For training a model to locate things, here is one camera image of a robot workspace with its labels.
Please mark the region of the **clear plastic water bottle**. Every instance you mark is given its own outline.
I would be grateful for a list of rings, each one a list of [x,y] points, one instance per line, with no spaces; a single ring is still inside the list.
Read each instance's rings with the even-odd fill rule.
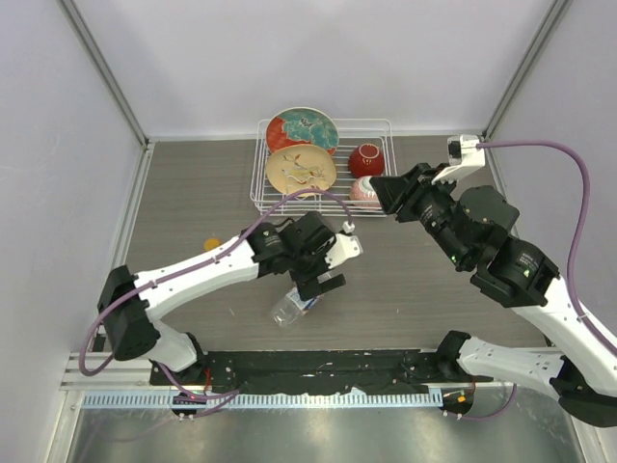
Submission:
[[[297,319],[309,312],[321,299],[320,296],[303,300],[294,286],[279,300],[270,311],[271,318],[281,328],[289,327]]]

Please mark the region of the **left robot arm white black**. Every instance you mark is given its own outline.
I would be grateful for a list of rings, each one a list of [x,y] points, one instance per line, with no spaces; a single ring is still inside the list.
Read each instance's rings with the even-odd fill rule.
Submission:
[[[268,275],[289,275],[299,299],[311,301],[344,285],[343,276],[325,275],[362,253],[353,228],[346,222],[335,232],[311,211],[280,224],[259,220],[214,250],[167,267],[133,274],[122,265],[108,274],[95,323],[105,330],[112,359],[148,359],[183,384],[196,384],[205,372],[201,347],[192,335],[167,326],[166,314],[220,288]]]

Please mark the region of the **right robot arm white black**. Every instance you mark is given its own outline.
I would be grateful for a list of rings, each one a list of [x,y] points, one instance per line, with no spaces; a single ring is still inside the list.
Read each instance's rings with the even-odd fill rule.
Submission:
[[[529,321],[560,352],[519,352],[450,331],[436,353],[439,376],[509,381],[556,400],[582,422],[615,426],[616,359],[585,329],[557,266],[512,235],[520,213],[494,187],[472,187],[453,199],[453,185],[433,180],[442,170],[420,163],[401,177],[374,177],[370,184],[387,215],[419,222],[456,271],[468,272],[481,294]]]

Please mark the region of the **orange juice bottle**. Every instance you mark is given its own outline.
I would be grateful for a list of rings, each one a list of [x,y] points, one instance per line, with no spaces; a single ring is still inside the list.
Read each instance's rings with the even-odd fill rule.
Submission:
[[[222,244],[222,241],[216,237],[207,238],[203,242],[203,249],[206,252],[210,252],[218,248]]]

